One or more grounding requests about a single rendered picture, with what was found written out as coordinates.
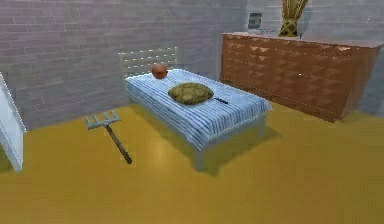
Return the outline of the yellow woven vase plant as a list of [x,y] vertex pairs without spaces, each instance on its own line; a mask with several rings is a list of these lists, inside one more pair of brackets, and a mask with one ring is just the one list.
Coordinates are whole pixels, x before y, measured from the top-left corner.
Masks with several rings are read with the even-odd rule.
[[298,20],[300,19],[308,0],[282,0],[282,26],[280,37],[296,37],[298,35]]

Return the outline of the grey garden fork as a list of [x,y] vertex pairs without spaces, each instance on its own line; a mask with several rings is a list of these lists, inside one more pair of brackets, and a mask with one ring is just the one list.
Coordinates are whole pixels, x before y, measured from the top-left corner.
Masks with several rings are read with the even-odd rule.
[[118,139],[118,137],[115,135],[111,124],[120,121],[119,115],[114,111],[110,110],[109,112],[103,113],[104,119],[99,120],[96,114],[92,114],[91,116],[85,116],[84,120],[87,125],[88,130],[92,130],[99,127],[104,127],[108,134],[110,135],[111,139],[114,141],[116,147],[122,154],[124,160],[128,163],[132,163],[132,158],[130,157],[129,153],[125,150],[122,143]]

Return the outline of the green patterned pillow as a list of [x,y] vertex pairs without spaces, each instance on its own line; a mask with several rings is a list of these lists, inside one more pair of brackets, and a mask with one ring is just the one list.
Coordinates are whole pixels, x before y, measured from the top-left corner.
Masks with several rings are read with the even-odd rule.
[[169,89],[168,95],[178,103],[197,105],[211,99],[214,96],[214,92],[206,85],[186,82]]

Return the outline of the blue striped bed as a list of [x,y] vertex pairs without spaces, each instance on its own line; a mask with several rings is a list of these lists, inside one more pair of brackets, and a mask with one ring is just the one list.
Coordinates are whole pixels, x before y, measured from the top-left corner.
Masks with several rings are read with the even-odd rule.
[[[248,125],[265,125],[271,110],[266,99],[178,68],[175,47],[120,52],[118,57],[128,99],[184,137],[196,150],[198,170],[205,149]],[[155,64],[167,67],[164,79],[152,75]],[[206,85],[214,96],[197,105],[178,103],[168,90],[186,82]]]

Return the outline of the brown wooden dresser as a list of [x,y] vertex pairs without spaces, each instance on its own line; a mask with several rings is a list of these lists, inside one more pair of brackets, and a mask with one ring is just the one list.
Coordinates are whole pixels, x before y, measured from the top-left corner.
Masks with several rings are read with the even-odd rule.
[[222,82],[329,122],[358,106],[382,47],[243,32],[222,38]]

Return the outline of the orange basketball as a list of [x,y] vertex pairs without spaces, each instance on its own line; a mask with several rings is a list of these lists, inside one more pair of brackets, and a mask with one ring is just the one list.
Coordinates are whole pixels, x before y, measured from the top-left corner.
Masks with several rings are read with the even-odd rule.
[[155,64],[152,67],[151,73],[156,79],[164,79],[168,74],[168,70],[163,64]]

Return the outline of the small grey wall panel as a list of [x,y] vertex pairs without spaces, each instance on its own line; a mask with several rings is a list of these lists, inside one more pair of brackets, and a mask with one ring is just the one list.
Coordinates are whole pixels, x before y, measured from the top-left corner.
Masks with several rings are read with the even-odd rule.
[[262,14],[251,12],[248,18],[248,28],[249,29],[259,29],[261,27]]

